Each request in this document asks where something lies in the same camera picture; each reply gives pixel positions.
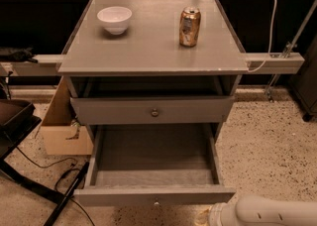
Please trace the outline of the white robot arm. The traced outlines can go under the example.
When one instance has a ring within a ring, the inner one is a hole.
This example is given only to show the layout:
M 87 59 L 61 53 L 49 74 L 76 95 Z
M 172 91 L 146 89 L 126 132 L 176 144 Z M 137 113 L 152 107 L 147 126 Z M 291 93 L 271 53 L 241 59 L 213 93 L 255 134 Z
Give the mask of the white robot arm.
M 194 226 L 317 226 L 317 203 L 246 195 L 235 204 L 212 205 L 197 215 Z

